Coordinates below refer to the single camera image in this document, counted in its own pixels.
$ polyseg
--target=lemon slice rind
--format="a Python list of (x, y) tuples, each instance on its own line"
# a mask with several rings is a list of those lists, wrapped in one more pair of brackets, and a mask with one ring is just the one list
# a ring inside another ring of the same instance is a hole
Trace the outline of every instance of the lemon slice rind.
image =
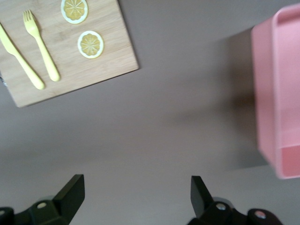
[(83, 22), (86, 19), (86, 17), (88, 16), (88, 12), (89, 12), (89, 7), (88, 7), (87, 2), (85, 0), (80, 0), (80, 2), (82, 2), (84, 4), (84, 14), (78, 20), (72, 20), (71, 18), (69, 18), (67, 16), (67, 14), (64, 10), (66, 1), (67, 0), (62, 0), (61, 1), (61, 6), (60, 6), (61, 13), (62, 13), (62, 16), (64, 17), (64, 19), (66, 21), (68, 21), (69, 23), (71, 23), (71, 24), (79, 24), (79, 23)]
[[(98, 40), (99, 40), (99, 50), (98, 50), (97, 53), (94, 54), (94, 55), (88, 55), (88, 54), (86, 54), (86, 53), (82, 50), (81, 43), (82, 43), (82, 41), (83, 41), (84, 36), (86, 36), (86, 35), (88, 35), (88, 34), (92, 34), (92, 35), (96, 36), (96, 37), (98, 38)], [(88, 31), (83, 32), (83, 33), (79, 36), (78, 42), (77, 42), (77, 46), (78, 46), (78, 50), (79, 50), (79, 52), (81, 53), (81, 55), (83, 55), (84, 57), (86, 57), (86, 58), (88, 58), (88, 59), (94, 59), (94, 58), (97, 58), (98, 56), (100, 56), (101, 53), (103, 52), (103, 49), (104, 49), (104, 41), (103, 41), (102, 37), (101, 37), (98, 33), (94, 32), (94, 31), (92, 31), (92, 30), (88, 30)]]

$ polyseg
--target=knife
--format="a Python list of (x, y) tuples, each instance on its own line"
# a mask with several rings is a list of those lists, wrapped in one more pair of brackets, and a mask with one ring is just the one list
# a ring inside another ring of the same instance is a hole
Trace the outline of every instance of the knife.
[(24, 58), (20, 55), (18, 50), (15, 48), (12, 41), (9, 39), (7, 33), (5, 32), (4, 28), (2, 27), (0, 23), (0, 40), (2, 44), (4, 45), (6, 51), (12, 55), (14, 55), (19, 63), (21, 64), (22, 68), (24, 69), (25, 73), (33, 83), (33, 85), (39, 89), (42, 90), (45, 88), (45, 85), (43, 81), (38, 77), (38, 75), (33, 71), (33, 69), (28, 65), (28, 63), (24, 60)]

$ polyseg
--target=yellow utensil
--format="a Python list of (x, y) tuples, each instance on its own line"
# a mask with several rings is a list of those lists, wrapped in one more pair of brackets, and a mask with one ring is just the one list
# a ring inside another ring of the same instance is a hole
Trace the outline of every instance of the yellow utensil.
[(2, 27), (0, 23), (0, 39), (2, 44), (4, 45), (6, 51), (12, 55), (14, 55), (19, 63), (21, 64), (22, 68), (24, 69), (25, 73), (33, 83), (33, 85), (37, 89), (44, 89), (45, 85), (43, 81), (38, 77), (38, 75), (32, 70), (32, 68), (28, 65), (28, 63), (23, 59), (23, 57), (20, 55), (18, 50), (15, 48), (12, 41), (9, 39), (7, 33), (5, 32), (4, 28)]
[(36, 22), (34, 21), (33, 14), (30, 10), (23, 12), (23, 20), (26, 27), (26, 30), (28, 33), (30, 33), (37, 41), (37, 45), (42, 53), (42, 57), (44, 60), (44, 63), (46, 65), (46, 69), (48, 71), (48, 74), (53, 81), (59, 81), (60, 75), (55, 67), (55, 64), (53, 63), (51, 56), (49, 52), (46, 49), (46, 46), (41, 38), (40, 32), (38, 30), (38, 26)]

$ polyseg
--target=screw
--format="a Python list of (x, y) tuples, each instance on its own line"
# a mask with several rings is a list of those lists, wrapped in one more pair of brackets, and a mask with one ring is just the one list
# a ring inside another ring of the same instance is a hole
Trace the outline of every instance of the screw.
[(40, 204), (37, 205), (37, 208), (41, 209), (41, 208), (45, 207), (46, 205), (47, 204), (45, 202), (42, 202), (42, 203), (40, 203)]
[(216, 205), (216, 207), (217, 207), (218, 210), (225, 210), (226, 209), (226, 206), (224, 204), (222, 204), (222, 203), (218, 203)]
[(262, 211), (256, 211), (254, 214), (260, 219), (267, 218), (266, 214), (264, 214), (264, 212), (262, 212)]

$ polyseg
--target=lemon slice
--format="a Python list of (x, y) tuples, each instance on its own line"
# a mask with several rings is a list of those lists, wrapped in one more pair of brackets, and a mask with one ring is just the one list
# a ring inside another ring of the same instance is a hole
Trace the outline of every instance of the lemon slice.
[(88, 59), (94, 59), (101, 55), (104, 48), (102, 37), (91, 30), (80, 35), (77, 45), (80, 53)]
[(88, 16), (88, 4), (85, 0), (62, 0), (61, 13), (72, 24), (81, 23)]

